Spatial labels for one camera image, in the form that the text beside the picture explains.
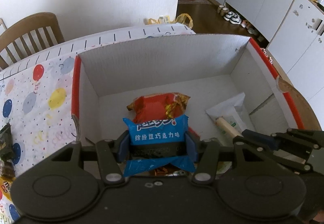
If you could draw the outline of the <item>clear plastic snack bag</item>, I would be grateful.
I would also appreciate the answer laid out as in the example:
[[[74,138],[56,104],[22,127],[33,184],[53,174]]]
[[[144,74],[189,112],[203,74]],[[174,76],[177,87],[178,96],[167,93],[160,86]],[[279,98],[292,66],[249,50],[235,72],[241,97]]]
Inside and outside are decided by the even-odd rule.
[[[228,138],[243,136],[242,133],[245,130],[255,130],[244,106],[244,100],[245,93],[242,92],[205,111],[221,132]]]

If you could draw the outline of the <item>blue snack packet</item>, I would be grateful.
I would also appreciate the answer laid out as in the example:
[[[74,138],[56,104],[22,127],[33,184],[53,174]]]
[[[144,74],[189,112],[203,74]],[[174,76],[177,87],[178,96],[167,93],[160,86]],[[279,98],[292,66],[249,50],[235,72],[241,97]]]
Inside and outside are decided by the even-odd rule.
[[[188,117],[150,120],[138,123],[123,118],[130,136],[130,158],[124,176],[134,176],[167,164],[194,172],[194,159],[187,153]]]

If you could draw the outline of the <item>red gold snack bag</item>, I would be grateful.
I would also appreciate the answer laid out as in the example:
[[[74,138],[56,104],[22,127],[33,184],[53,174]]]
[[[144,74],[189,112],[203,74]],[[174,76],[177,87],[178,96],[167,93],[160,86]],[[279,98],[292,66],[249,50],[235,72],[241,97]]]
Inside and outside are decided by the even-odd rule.
[[[185,113],[190,98],[179,92],[156,93],[138,97],[126,108],[135,112],[134,123],[174,119]]]

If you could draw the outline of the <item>black sesame snack packet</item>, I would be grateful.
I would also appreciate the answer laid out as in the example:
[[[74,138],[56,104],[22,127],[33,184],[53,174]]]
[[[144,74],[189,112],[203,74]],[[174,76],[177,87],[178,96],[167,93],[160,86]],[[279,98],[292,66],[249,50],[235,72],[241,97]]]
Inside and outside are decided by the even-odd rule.
[[[0,131],[0,157],[1,160],[8,161],[14,156],[11,125],[7,123]]]

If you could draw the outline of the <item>red white cardboard box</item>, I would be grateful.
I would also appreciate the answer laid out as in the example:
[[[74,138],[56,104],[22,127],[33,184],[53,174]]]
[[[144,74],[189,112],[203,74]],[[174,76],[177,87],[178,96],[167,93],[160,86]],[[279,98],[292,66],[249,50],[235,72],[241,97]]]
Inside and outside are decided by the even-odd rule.
[[[181,92],[190,97],[189,125],[219,137],[206,111],[242,92],[247,121],[257,132],[301,128],[299,113],[279,87],[278,73],[249,37],[168,35],[100,46],[76,56],[71,113],[81,140],[118,138],[136,97]]]

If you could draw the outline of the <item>dark foil candy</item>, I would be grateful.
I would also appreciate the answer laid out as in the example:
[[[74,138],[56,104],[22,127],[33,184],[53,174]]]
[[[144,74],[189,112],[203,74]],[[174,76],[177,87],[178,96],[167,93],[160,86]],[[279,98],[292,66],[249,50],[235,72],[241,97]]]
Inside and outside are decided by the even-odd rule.
[[[1,160],[0,162],[1,177],[13,179],[15,178],[15,169],[11,160]]]

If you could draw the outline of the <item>yellow M&M's packet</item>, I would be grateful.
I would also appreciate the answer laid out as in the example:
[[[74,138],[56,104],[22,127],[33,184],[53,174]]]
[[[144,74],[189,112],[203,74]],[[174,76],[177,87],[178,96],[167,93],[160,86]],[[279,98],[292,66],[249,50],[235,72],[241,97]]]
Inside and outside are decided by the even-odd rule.
[[[3,197],[6,197],[9,201],[12,201],[11,198],[11,187],[12,187],[12,180],[5,178],[5,177],[0,177],[0,193],[1,193],[1,199]]]

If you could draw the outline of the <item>balloon pattern tablecloth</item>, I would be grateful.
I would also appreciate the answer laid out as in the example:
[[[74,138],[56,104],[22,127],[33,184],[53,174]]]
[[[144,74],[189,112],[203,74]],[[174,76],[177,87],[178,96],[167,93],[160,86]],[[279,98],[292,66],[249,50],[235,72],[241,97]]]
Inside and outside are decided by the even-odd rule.
[[[179,23],[96,33],[55,45],[1,71],[1,125],[11,125],[15,153],[11,180],[75,139],[71,91],[77,54],[123,41],[182,34],[192,30]],[[18,218],[12,201],[3,197],[1,223]]]

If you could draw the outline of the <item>white cabinet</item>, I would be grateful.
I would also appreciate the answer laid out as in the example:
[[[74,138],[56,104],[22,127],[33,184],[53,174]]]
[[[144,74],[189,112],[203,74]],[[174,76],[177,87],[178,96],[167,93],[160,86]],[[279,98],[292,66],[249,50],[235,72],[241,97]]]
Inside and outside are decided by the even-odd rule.
[[[309,0],[217,0],[269,42],[268,51],[310,102],[323,100],[323,12]]]

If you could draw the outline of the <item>black white sneakers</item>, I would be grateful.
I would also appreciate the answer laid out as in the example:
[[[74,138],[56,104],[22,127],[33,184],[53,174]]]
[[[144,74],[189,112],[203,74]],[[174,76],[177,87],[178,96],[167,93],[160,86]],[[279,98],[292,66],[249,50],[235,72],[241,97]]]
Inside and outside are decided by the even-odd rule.
[[[223,16],[223,18],[224,18],[226,21],[229,21],[231,24],[239,25],[239,24],[241,24],[241,22],[242,22],[242,20],[241,20],[239,14],[234,13],[233,11],[230,11],[230,12],[228,12],[227,14],[225,14],[225,15]]]

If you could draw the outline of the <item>yellow plastic bag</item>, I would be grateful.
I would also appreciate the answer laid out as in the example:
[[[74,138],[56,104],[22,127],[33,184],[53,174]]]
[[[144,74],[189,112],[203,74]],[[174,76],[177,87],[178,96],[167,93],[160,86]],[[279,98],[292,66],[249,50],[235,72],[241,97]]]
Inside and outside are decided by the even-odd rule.
[[[189,29],[193,28],[193,19],[189,14],[183,13],[175,17],[173,20],[169,17],[169,15],[166,16],[160,16],[159,18],[145,18],[144,23],[146,25],[152,25],[152,24],[174,24],[179,23],[183,24]]]

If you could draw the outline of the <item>brown wooden chair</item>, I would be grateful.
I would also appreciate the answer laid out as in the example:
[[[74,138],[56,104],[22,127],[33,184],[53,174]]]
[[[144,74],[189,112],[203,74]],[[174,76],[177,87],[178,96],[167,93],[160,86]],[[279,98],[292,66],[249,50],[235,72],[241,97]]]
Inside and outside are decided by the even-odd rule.
[[[1,34],[1,51],[12,63],[46,50],[65,39],[54,13],[43,12],[25,17]]]

